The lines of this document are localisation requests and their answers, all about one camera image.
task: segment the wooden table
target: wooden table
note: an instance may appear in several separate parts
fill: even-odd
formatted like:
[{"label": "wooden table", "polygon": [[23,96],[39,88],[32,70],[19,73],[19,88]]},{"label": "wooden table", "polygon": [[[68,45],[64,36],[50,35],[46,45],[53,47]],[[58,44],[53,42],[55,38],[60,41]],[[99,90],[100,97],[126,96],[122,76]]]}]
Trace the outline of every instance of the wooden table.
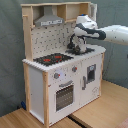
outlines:
[{"label": "wooden table", "polygon": [[[23,109],[0,118],[0,128],[44,128],[36,118]],[[69,118],[64,118],[50,128],[81,128]]]},{"label": "wooden table", "polygon": [[71,117],[87,128],[115,128],[128,118],[128,89],[102,81],[102,96]]}]

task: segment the knob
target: knob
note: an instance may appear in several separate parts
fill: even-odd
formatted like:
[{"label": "knob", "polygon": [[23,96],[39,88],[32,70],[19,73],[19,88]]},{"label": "knob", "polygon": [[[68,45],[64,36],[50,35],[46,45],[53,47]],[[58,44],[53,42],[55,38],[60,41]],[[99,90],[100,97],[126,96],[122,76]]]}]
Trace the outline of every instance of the knob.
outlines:
[{"label": "knob", "polygon": [[76,70],[77,70],[77,67],[73,67],[73,68],[72,68],[72,71],[73,71],[73,72],[76,72]]},{"label": "knob", "polygon": [[54,78],[55,78],[55,79],[58,79],[59,76],[60,76],[60,74],[58,74],[58,73],[55,73],[55,74],[54,74]]}]

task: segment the oven handle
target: oven handle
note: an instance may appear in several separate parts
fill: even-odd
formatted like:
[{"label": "oven handle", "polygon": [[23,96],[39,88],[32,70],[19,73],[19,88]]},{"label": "oven handle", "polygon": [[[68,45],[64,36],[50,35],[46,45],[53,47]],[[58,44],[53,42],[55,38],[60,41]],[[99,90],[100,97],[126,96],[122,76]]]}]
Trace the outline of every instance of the oven handle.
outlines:
[{"label": "oven handle", "polygon": [[59,85],[59,87],[66,87],[66,86],[70,85],[72,82],[73,82],[73,81],[70,80],[70,81],[67,82],[66,84],[61,84],[61,85]]},{"label": "oven handle", "polygon": [[83,80],[84,80],[84,87],[82,87],[82,90],[85,90],[86,88],[86,77],[85,76],[83,76]]}]

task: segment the cabinet door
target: cabinet door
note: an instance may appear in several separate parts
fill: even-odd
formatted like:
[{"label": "cabinet door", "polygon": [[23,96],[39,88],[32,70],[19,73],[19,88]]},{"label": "cabinet door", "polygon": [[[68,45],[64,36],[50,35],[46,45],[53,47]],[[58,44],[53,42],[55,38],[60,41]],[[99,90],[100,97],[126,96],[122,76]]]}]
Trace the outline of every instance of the cabinet door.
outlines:
[{"label": "cabinet door", "polygon": [[82,61],[80,106],[99,97],[102,54]]},{"label": "cabinet door", "polygon": [[96,21],[97,4],[90,3],[89,5],[89,17]]},{"label": "cabinet door", "polygon": [[80,77],[75,75],[49,87],[49,121],[54,124],[79,108]]}]

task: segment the wooden toy kitchen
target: wooden toy kitchen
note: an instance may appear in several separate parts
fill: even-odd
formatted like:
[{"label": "wooden toy kitchen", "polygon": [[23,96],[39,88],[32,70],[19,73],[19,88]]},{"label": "wooden toy kitchen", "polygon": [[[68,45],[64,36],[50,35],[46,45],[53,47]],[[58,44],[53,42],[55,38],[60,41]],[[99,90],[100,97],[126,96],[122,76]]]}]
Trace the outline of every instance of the wooden toy kitchen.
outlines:
[{"label": "wooden toy kitchen", "polygon": [[86,44],[84,54],[67,52],[77,16],[87,14],[96,20],[97,6],[91,2],[21,6],[27,111],[48,128],[101,95],[105,49]]}]

